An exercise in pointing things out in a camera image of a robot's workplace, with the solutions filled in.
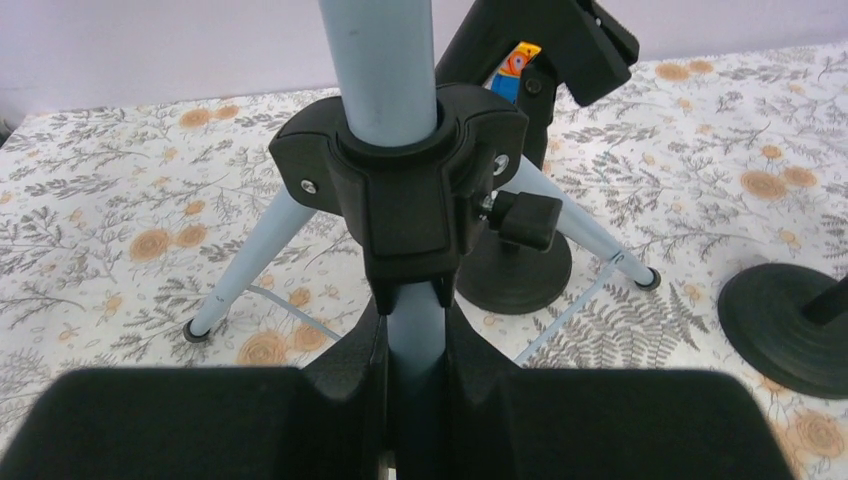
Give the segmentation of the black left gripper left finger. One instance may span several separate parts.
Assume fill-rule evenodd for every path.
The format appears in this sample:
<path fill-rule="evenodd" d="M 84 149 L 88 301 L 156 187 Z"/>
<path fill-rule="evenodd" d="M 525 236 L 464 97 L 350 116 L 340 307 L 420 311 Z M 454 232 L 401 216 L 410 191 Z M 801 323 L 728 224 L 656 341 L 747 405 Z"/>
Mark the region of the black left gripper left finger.
<path fill-rule="evenodd" d="M 5 479 L 378 479 L 387 335 L 368 307 L 303 368 L 88 368 L 35 402 Z"/>

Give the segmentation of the light blue music stand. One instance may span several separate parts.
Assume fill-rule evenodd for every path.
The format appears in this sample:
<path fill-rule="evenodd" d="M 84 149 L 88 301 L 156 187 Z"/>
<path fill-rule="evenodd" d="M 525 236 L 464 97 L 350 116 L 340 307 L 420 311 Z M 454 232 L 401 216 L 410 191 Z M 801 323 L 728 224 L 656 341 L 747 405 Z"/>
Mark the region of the light blue music stand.
<path fill-rule="evenodd" d="M 437 81 L 429 2 L 325 1 L 321 13 L 341 93 L 270 143 L 284 188 L 184 335 L 204 341 L 316 212 L 343 217 L 386 325 L 378 479 L 389 468 L 448 479 L 446 321 L 463 260 L 489 228 L 495 159 L 521 152 L 528 119 L 488 86 Z"/>

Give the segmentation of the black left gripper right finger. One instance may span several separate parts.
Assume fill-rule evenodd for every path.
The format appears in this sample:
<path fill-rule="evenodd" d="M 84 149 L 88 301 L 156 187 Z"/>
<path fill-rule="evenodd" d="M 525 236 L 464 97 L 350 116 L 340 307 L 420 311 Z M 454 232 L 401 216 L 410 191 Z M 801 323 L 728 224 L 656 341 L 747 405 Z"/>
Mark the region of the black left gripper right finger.
<path fill-rule="evenodd" d="M 446 321 L 452 479 L 789 479 L 757 403 L 709 370 L 522 368 Z"/>

